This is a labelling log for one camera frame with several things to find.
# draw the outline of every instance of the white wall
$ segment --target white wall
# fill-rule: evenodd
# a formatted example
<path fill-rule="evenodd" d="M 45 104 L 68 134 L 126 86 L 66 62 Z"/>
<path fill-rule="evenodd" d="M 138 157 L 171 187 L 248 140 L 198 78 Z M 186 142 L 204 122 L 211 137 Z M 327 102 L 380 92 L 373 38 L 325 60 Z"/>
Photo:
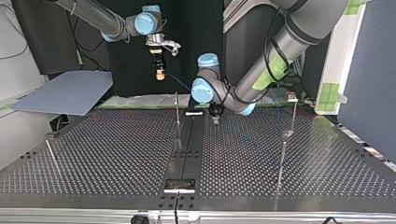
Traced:
<path fill-rule="evenodd" d="M 9 0 L 0 0 L 10 5 Z M 15 16 L 8 16 L 18 24 Z M 0 58 L 14 55 L 24 49 L 26 42 L 12 28 L 0 12 Z M 15 98 L 44 84 L 31 52 L 0 60 L 0 170 L 15 161 L 21 154 L 37 146 L 50 132 L 50 114 L 25 113 L 2 109 L 14 103 Z"/>
<path fill-rule="evenodd" d="M 0 0 L 0 2 L 10 5 L 10 0 Z M 14 24 L 18 25 L 14 14 L 1 8 Z M 0 58 L 21 52 L 25 44 L 25 40 L 18 35 L 0 12 Z M 0 103 L 43 84 L 44 77 L 40 75 L 30 50 L 15 58 L 0 60 Z"/>

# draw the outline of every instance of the perforated metal table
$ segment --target perforated metal table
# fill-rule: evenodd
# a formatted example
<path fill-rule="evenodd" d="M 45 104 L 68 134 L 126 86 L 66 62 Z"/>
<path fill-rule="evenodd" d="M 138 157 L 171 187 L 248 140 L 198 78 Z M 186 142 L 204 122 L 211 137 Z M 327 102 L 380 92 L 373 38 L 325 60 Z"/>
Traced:
<path fill-rule="evenodd" d="M 181 117 L 90 114 L 49 142 L 55 159 L 43 143 L 0 171 L 0 208 L 396 214 L 396 174 L 322 116 L 297 110 L 280 188 L 292 108 Z M 194 179 L 195 192 L 166 194 L 167 179 Z"/>

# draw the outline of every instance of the black backdrop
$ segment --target black backdrop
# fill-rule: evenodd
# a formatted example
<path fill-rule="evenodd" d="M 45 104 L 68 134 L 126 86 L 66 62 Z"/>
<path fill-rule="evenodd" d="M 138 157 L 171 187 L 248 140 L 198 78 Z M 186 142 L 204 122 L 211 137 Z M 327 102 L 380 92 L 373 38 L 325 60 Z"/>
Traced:
<path fill-rule="evenodd" d="M 124 18 L 140 13 L 142 6 L 159 5 L 163 18 L 167 19 L 163 28 L 166 38 L 175 40 L 182 46 L 176 57 L 166 52 L 166 73 L 179 77 L 188 86 L 196 77 L 196 61 L 202 53 L 217 53 L 220 62 L 223 62 L 223 0 L 98 1 Z M 58 74 L 80 67 L 76 45 L 63 9 L 43 0 L 12 0 L 12 4 L 17 9 L 18 20 L 41 74 Z M 95 30 L 83 29 L 86 25 L 83 21 L 79 23 L 76 36 L 80 43 L 89 48 L 96 45 L 101 37 Z M 119 96 L 175 91 L 187 93 L 170 77 L 165 81 L 157 81 L 145 42 L 145 37 L 139 36 L 132 38 L 129 44 L 123 41 L 107 43 L 107 50 L 98 49 L 86 53 L 107 69 L 103 62 L 106 61 L 108 52 L 114 92 Z M 95 69 L 89 64 L 83 66 L 83 69 L 90 68 Z"/>
<path fill-rule="evenodd" d="M 223 0 L 100 0 L 104 6 L 126 18 L 141 12 L 144 5 L 159 5 L 166 38 L 178 42 L 182 48 L 173 57 L 166 52 L 166 73 L 179 77 L 191 85 L 197 73 L 197 58 L 205 52 L 214 52 L 223 58 L 222 11 Z M 168 77 L 157 81 L 152 68 L 151 55 L 145 46 L 145 37 L 107 43 L 113 74 L 114 91 L 119 96 L 159 93 L 187 93 L 176 81 Z"/>

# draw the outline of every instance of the gray robot arm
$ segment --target gray robot arm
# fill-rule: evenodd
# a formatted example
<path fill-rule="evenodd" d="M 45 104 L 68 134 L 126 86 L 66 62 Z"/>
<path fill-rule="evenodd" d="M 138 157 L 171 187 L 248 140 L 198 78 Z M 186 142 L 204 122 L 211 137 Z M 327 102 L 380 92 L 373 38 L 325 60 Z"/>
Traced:
<path fill-rule="evenodd" d="M 125 40 L 131 36 L 145 35 L 146 45 L 153 55 L 157 79 L 164 80 L 163 49 L 168 49 L 173 56 L 177 56 L 181 46 L 172 40 L 165 40 L 163 27 L 165 26 L 159 6 L 144 6 L 142 13 L 124 19 L 95 0 L 46 0 L 63 7 L 71 14 L 78 16 L 91 26 L 101 31 L 107 42 Z"/>
<path fill-rule="evenodd" d="M 219 61 L 211 53 L 198 59 L 200 70 L 192 84 L 191 95 L 198 103 L 223 104 L 235 113 L 249 115 L 255 107 L 255 99 L 274 82 L 267 69 L 267 62 L 272 75 L 281 79 L 285 74 L 286 58 L 293 62 L 310 45 L 316 45 L 325 38 L 343 15 L 347 0 L 271 0 L 289 15 L 285 26 L 267 46 L 268 54 L 262 54 L 248 70 L 240 82 L 229 89 L 220 80 Z"/>

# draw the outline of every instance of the black curtain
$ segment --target black curtain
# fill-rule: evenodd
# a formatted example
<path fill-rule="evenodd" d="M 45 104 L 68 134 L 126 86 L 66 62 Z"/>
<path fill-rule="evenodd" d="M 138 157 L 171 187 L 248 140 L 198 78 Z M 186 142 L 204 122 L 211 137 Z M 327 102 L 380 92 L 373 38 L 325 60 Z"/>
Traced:
<path fill-rule="evenodd" d="M 167 39 L 178 42 L 182 48 L 173 57 L 166 52 L 166 73 L 179 77 L 188 86 L 196 77 L 197 58 L 205 52 L 214 52 L 223 58 L 222 10 L 223 0 L 100 0 L 100 2 L 126 18 L 142 11 L 142 6 L 159 5 Z M 145 46 L 145 37 L 107 43 L 113 74 L 114 91 L 119 96 L 160 93 L 187 93 L 180 84 L 168 77 L 157 81 L 152 68 L 151 55 Z"/>

